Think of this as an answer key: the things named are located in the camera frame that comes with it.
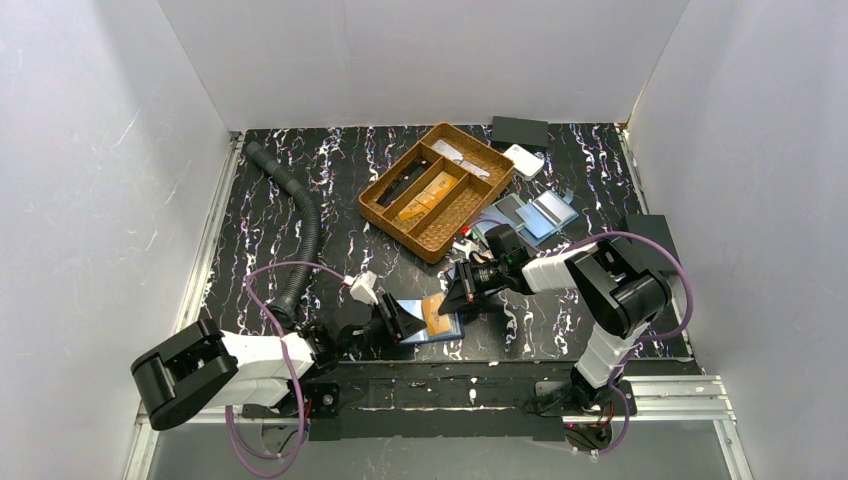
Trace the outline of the orange VIP card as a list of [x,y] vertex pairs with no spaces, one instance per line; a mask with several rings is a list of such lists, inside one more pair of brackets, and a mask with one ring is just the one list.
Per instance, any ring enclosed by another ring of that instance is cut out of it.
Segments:
[[448,314],[439,312],[443,301],[443,293],[430,295],[421,301],[422,316],[426,323],[429,337],[447,334],[453,330],[451,317]]

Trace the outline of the navy blue card holder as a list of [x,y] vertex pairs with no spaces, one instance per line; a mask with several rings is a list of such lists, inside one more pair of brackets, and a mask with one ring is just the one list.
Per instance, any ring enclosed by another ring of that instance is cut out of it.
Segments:
[[418,300],[399,300],[399,305],[426,326],[399,341],[402,345],[418,345],[434,342],[461,340],[465,337],[462,317],[459,314],[439,314],[438,309],[445,299],[443,293]]

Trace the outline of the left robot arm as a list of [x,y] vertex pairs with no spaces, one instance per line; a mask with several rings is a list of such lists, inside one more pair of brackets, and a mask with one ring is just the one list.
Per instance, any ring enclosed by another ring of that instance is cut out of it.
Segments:
[[347,301],[283,337],[239,335],[202,319],[142,354],[130,371],[153,429],[164,431],[209,408],[277,408],[296,381],[334,369],[353,350],[396,345],[427,328],[419,302],[388,293],[374,305]]

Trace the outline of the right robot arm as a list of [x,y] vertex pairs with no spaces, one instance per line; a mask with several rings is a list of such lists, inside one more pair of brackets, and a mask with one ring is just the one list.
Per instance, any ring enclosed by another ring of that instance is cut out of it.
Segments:
[[491,255],[471,253],[455,264],[440,314],[478,310],[490,294],[504,289],[524,295],[577,290],[595,320],[590,340],[569,381],[528,409],[542,414],[604,405],[627,356],[672,300],[668,281],[636,246],[652,248],[675,269],[681,267],[677,258],[661,244],[627,231],[594,235],[544,257],[531,254],[506,224],[489,229],[485,238]]

